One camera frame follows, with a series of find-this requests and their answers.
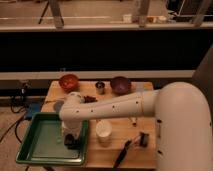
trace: bowl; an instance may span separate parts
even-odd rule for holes
[[[130,79],[117,76],[110,81],[110,86],[115,94],[124,95],[130,93],[132,85]]]
[[[69,93],[78,87],[78,77],[74,74],[66,74],[59,79],[59,85]]]

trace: green tray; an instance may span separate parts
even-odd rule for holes
[[[56,113],[37,113],[25,134],[16,162],[32,165],[79,166],[85,161],[89,121],[83,121],[80,144],[68,149],[61,134],[61,121]]]

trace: wooden tabletop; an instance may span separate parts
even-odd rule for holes
[[[99,95],[96,93],[94,81],[80,81],[78,91],[83,96],[96,97],[98,101],[116,97],[111,91],[109,82],[105,82],[105,94]],[[132,92],[140,90],[152,90],[153,86],[150,82],[132,82]],[[42,112],[54,112],[53,106],[57,100],[66,98],[65,93],[58,84],[58,81],[53,81],[48,94],[46,103],[42,107]],[[149,134],[149,143],[146,148],[133,146],[128,150],[128,153],[119,168],[156,168],[155,157],[155,119],[138,117],[137,126],[134,127],[129,118],[107,119],[112,124],[112,135],[110,144],[107,146],[101,145],[95,134],[96,120],[90,120],[90,133],[86,154],[86,162],[83,167],[87,168],[112,168],[120,150],[128,139],[132,139],[139,134],[145,132]]]

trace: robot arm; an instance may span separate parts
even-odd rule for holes
[[[71,93],[59,113],[64,134],[79,136],[85,119],[154,114],[156,155],[160,171],[212,171],[212,122],[204,95],[191,84],[178,82],[159,91],[133,93],[83,104]]]

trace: paper cup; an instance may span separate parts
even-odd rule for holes
[[[107,143],[110,140],[112,126],[109,121],[101,120],[96,125],[96,136],[101,143]]]

